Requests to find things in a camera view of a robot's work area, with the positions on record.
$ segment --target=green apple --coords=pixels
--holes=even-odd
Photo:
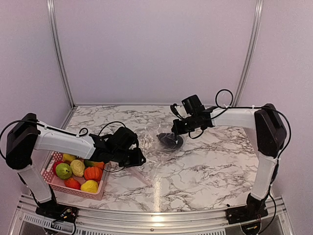
[[[57,167],[55,168],[55,171],[57,172],[57,176],[61,180],[67,180],[72,176],[72,169],[66,163],[58,164]]]

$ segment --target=white robotic arm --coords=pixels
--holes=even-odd
[[[7,135],[5,156],[0,153],[31,190],[38,205],[36,213],[56,220],[74,222],[77,208],[56,202],[53,190],[32,163],[34,149],[68,153],[95,162],[117,162],[120,167],[139,166],[146,162],[139,148],[137,134],[126,127],[104,136],[88,132],[75,134],[38,121],[35,114],[27,114],[22,120],[7,125],[0,139],[4,131],[15,123]],[[70,210],[67,215],[64,214],[65,208]]]
[[[204,131],[214,126],[232,126],[252,129],[257,135],[259,166],[251,193],[244,207],[228,209],[228,222],[238,223],[266,216],[265,201],[271,183],[278,170],[278,155],[284,147],[286,129],[274,105],[254,108],[218,108],[205,107],[196,95],[182,101],[190,116],[184,118],[176,110],[177,104],[171,106],[172,112],[179,117],[173,121],[172,132],[178,136],[200,128]]]
[[[211,117],[216,117],[224,111],[225,109],[214,109],[211,113]],[[254,115],[257,111],[258,109],[228,109],[217,118],[212,119],[212,125],[243,127],[256,131]],[[261,201],[268,194],[268,187],[270,186],[275,166],[277,164],[277,158],[266,156],[260,151],[258,151],[256,155],[259,157],[259,166],[254,185],[251,190],[251,196]]]

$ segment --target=gray wall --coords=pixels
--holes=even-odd
[[[236,90],[255,0],[57,0],[74,100],[169,104]]]
[[[241,105],[272,102],[292,127],[274,193],[282,195],[295,234],[312,234],[313,2],[267,0]]]
[[[69,112],[44,0],[0,1],[0,103],[0,131],[28,112],[60,126]],[[5,136],[1,149],[5,152]],[[35,164],[44,156],[35,153]],[[23,186],[2,158],[0,172],[0,231],[7,234]]]

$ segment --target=wire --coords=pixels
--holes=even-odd
[[[184,117],[178,112],[178,110],[176,109],[177,106],[178,106],[177,104],[172,104],[172,105],[170,105],[170,109],[171,109],[172,113],[173,113],[176,117],[178,117],[178,118],[181,119],[181,120],[184,120],[185,118],[184,118]]]
[[[188,132],[188,136],[189,136],[189,138],[195,140],[195,139],[199,138],[200,136],[202,136],[203,133],[204,133],[204,130],[202,130],[202,132],[199,135],[197,135],[196,137],[191,137],[190,132]]]
[[[273,215],[273,218],[270,220],[270,222],[266,225],[266,227],[262,231],[260,231],[258,234],[263,233],[272,224],[272,222],[274,221],[275,216],[276,216],[276,212],[277,212],[276,202],[275,202],[274,198],[272,197],[272,195],[270,194],[270,191],[268,191],[268,195],[272,199],[274,206],[275,206],[274,215]]]
[[[86,130],[86,132],[83,134],[83,136],[85,136],[89,133],[89,130],[86,127],[83,127],[82,129],[80,129],[80,131],[78,133],[79,134],[82,133],[83,130]]]
[[[262,107],[262,109],[268,109],[268,110],[271,110],[271,111],[273,111],[273,112],[278,113],[279,115],[281,115],[281,116],[285,119],[285,121],[286,121],[286,123],[287,123],[288,129],[289,129],[289,137],[288,137],[287,143],[285,144],[285,146],[282,148],[282,150],[279,152],[279,154],[278,154],[278,156],[277,156],[277,159],[279,159],[279,158],[280,158],[280,155],[285,151],[285,149],[287,148],[287,146],[290,144],[290,141],[291,141],[291,125],[290,125],[290,123],[289,123],[289,121],[288,121],[288,118],[287,118],[282,112],[280,112],[280,111],[278,111],[278,110],[275,110],[275,109],[272,109],[272,108],[269,108],[269,107]]]
[[[39,122],[29,121],[29,120],[15,120],[15,121],[13,121],[13,122],[7,124],[7,125],[3,128],[3,130],[1,131],[1,134],[0,134],[0,142],[1,142],[1,138],[2,138],[2,136],[3,136],[4,132],[5,132],[5,130],[8,129],[11,125],[13,125],[13,124],[15,124],[15,123],[19,123],[19,122],[35,124],[35,125],[37,125],[37,126],[41,126],[41,127],[47,128],[47,129],[49,129],[49,130],[57,131],[57,132],[60,132],[60,133],[63,133],[63,134],[71,135],[71,136],[77,136],[77,134],[75,134],[75,133],[63,131],[63,130],[61,130],[61,129],[53,128],[53,127],[51,127],[51,126],[45,126],[45,125],[43,125],[43,124],[41,124],[41,123],[39,123]],[[88,131],[88,129],[87,129],[86,127],[82,128],[82,129],[79,131],[79,133],[81,133],[83,130],[87,130],[87,132],[84,133],[84,134],[79,135],[79,137],[83,137],[83,136],[85,136],[85,135],[88,134],[89,131]],[[1,149],[0,149],[0,155],[2,156],[3,159],[6,160],[6,157],[5,157],[4,154],[2,153]]]
[[[124,170],[124,169],[125,169],[125,167],[123,167],[122,169],[119,169],[119,170],[117,170],[117,171],[109,171],[109,170],[105,170],[105,169],[103,169],[103,170],[106,171],[106,172],[108,172],[108,173],[117,173],[117,172],[122,171],[122,170]]]
[[[234,102],[234,94],[233,94],[233,92],[231,92],[229,89],[221,89],[221,90],[219,90],[217,93],[216,93],[216,95],[215,95],[215,104],[216,104],[216,106],[217,107],[219,107],[219,108],[224,108],[225,109],[225,107],[222,107],[222,106],[220,106],[219,104],[218,104],[218,102],[217,102],[217,98],[219,97],[219,94],[221,93],[221,92],[228,92],[228,93],[230,93],[230,95],[231,95],[231,101],[230,101],[230,106],[233,104],[233,102]]]
[[[220,106],[220,105],[218,104],[218,102],[217,102],[217,99],[218,99],[219,94],[220,94],[221,92],[224,92],[224,91],[230,93],[230,95],[231,95],[231,102],[230,102],[230,105],[229,105],[228,107],[222,107],[222,106]],[[286,123],[287,123],[288,129],[289,129],[289,137],[288,137],[287,143],[285,144],[285,146],[282,148],[282,150],[281,150],[281,151],[278,153],[278,155],[277,155],[277,159],[279,159],[280,156],[281,156],[281,154],[285,151],[285,149],[288,147],[288,145],[290,144],[290,141],[291,141],[291,125],[290,125],[290,123],[289,123],[289,121],[288,121],[288,118],[287,118],[282,112],[280,112],[280,111],[278,111],[278,110],[276,110],[276,109],[272,109],[272,108],[270,108],[270,107],[266,107],[266,106],[262,106],[262,107],[249,107],[249,106],[248,106],[248,107],[247,107],[247,106],[232,107],[231,105],[232,105],[233,101],[234,101],[234,95],[233,95],[233,93],[232,93],[230,90],[228,90],[228,89],[221,89],[221,90],[219,90],[219,91],[216,93],[216,95],[215,95],[215,104],[216,104],[216,106],[217,106],[218,108],[221,108],[221,109],[224,109],[224,110],[223,110],[222,112],[220,112],[219,114],[217,114],[216,116],[212,117],[211,120],[212,120],[212,119],[215,119],[215,118],[217,118],[217,117],[219,117],[220,115],[222,115],[223,113],[225,113],[228,109],[264,109],[264,110],[271,110],[271,111],[273,111],[273,112],[278,113],[280,116],[282,116],[282,117],[284,118],[284,120],[285,120]]]
[[[31,193],[31,195],[32,195],[33,198],[34,198],[34,201],[35,201],[36,205],[37,205],[38,207],[40,207],[39,202],[38,202],[37,199],[35,198],[35,195],[34,195],[34,193],[33,193],[32,190],[30,190],[30,193]]]
[[[76,223],[75,223],[75,221],[73,222],[73,224],[74,224],[74,232],[71,235],[74,235],[76,233]]]
[[[111,125],[111,124],[113,124],[113,123],[120,123],[120,124],[122,124],[122,125],[126,128],[126,125],[125,125],[124,123],[122,123],[121,121],[112,121],[112,122],[106,124],[104,127],[102,127],[102,129],[101,129],[101,131],[99,132],[98,135],[100,136],[100,134],[101,134],[101,132],[104,130],[104,128],[106,128],[107,126],[109,126],[109,125]]]

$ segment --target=pink basket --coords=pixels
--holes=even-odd
[[[80,191],[80,190],[73,189],[73,188],[67,188],[64,184],[64,181],[61,180],[56,175],[54,175],[53,171],[52,171],[53,164],[56,161],[62,160],[62,158],[63,158],[63,153],[54,152],[52,154],[52,157],[51,157],[51,160],[50,160],[48,166],[41,171],[43,178],[45,179],[45,181],[49,185],[51,185],[52,189],[60,191],[60,192],[69,193],[69,194],[72,194],[75,196],[90,198],[90,199],[94,199],[94,200],[101,200],[105,185],[107,183],[109,173],[106,171],[103,171],[102,178],[101,178],[101,181],[99,183],[99,188],[98,188],[97,193],[84,192],[84,191]],[[106,164],[106,166],[105,166],[105,170],[109,170],[109,169],[110,169],[110,163]],[[83,184],[86,181],[84,177],[76,177],[74,175],[72,177],[81,184]]]

